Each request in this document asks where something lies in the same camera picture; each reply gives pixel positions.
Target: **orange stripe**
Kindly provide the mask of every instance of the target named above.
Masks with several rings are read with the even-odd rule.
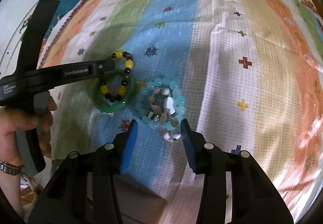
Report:
[[[292,52],[290,57],[294,63],[292,68],[300,96],[300,114],[295,136],[295,163],[288,168],[283,184],[278,187],[279,189],[289,187],[289,192],[284,194],[284,200],[290,204],[299,193],[305,191],[297,188],[300,183],[308,182],[307,189],[311,186],[311,180],[314,179],[318,166],[323,121],[320,116],[323,114],[323,103],[321,95],[315,93],[313,85],[316,83],[321,92],[322,89],[319,74],[315,69],[317,64],[313,62],[311,67],[306,61],[310,59],[310,63],[312,63],[312,59],[314,59],[306,38],[298,25],[289,24],[284,19],[288,17],[294,21],[289,8],[281,0],[266,0],[266,2],[284,25],[283,36]],[[313,129],[312,125],[315,121],[317,124]]]
[[[62,61],[67,45],[82,29],[85,21],[93,13],[101,0],[87,0],[83,7],[72,15],[64,24],[48,48],[48,57],[41,67],[59,65]]]

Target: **green bangle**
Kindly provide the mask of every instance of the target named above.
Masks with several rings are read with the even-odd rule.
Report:
[[[115,69],[113,71],[104,73],[104,76],[107,78],[107,80],[112,80],[117,75],[123,76],[124,70]],[[124,109],[126,104],[129,103],[135,95],[136,83],[133,76],[129,77],[129,82],[130,83],[127,86],[127,93],[122,97],[122,100],[118,104],[109,106],[106,104],[106,102],[103,99],[100,99],[98,97],[99,94],[102,95],[102,93],[100,91],[100,87],[101,87],[100,81],[97,81],[96,84],[91,88],[91,99],[94,106],[102,113],[114,113]]]

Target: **light blue bead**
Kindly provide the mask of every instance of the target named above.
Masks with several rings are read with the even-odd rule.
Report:
[[[159,130],[166,130],[166,126],[161,125],[160,122],[158,122],[158,128],[159,128]]]
[[[141,102],[137,102],[136,104],[135,104],[135,109],[138,111],[138,110],[140,110],[140,109],[142,109],[143,108],[143,104],[141,103]]]
[[[154,120],[151,120],[149,122],[149,127],[152,128],[152,129],[157,129],[158,127],[158,122],[157,121],[154,121]]]
[[[148,88],[143,86],[141,89],[140,89],[140,94],[142,95],[147,95],[148,94]]]
[[[177,118],[178,121],[181,122],[185,117],[183,117],[182,115],[176,115],[175,118]]]
[[[154,82],[149,82],[148,84],[147,84],[147,88],[148,88],[148,90],[150,90],[150,91],[153,91],[154,90],[154,87],[155,87],[155,84],[154,84]]]
[[[137,102],[142,102],[144,99],[145,99],[145,97],[144,97],[143,95],[141,95],[141,94],[138,94],[138,95],[136,96],[136,100],[137,100]]]
[[[170,121],[167,121],[166,122],[166,128],[167,130],[169,131],[173,131],[175,129],[175,127],[172,126],[171,122]]]
[[[163,80],[160,77],[156,77],[154,80],[155,86],[161,86],[163,84]]]
[[[182,105],[180,105],[180,106],[178,106],[178,107],[176,108],[176,113],[177,113],[178,115],[184,115],[184,114],[185,114],[185,112],[186,112],[186,108],[185,108],[184,106],[182,106]]]
[[[180,95],[179,97],[176,98],[176,105],[185,105],[186,103],[186,98]]]
[[[148,125],[150,121],[151,121],[151,120],[150,120],[148,117],[143,116],[143,118],[142,118],[142,122],[143,122],[145,125]]]
[[[177,98],[181,95],[181,90],[177,87],[172,92],[173,97]]]
[[[139,117],[143,117],[144,115],[145,115],[145,113],[146,113],[146,110],[145,109],[140,109],[140,110],[138,110],[138,115],[139,115]]]
[[[164,78],[163,78],[163,84],[164,85],[169,85],[169,83],[171,82],[172,80],[169,78],[169,77],[167,77],[167,76],[165,76]]]
[[[179,88],[180,85],[176,81],[171,81],[169,83],[169,87],[170,87],[170,89],[174,90],[175,88]]]

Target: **watch strap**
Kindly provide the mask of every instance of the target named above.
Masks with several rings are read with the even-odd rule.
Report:
[[[11,165],[10,163],[0,160],[0,171],[6,174],[16,176],[21,173],[22,168],[23,166],[14,166],[14,165]]]

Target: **blue snowflake pattern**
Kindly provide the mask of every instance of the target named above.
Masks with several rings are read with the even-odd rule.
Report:
[[[82,55],[85,52],[84,47],[80,48],[78,51],[78,55]]]
[[[146,49],[145,55],[148,57],[157,55],[157,50],[159,50],[159,48],[156,48],[154,45],[152,45],[152,47]]]

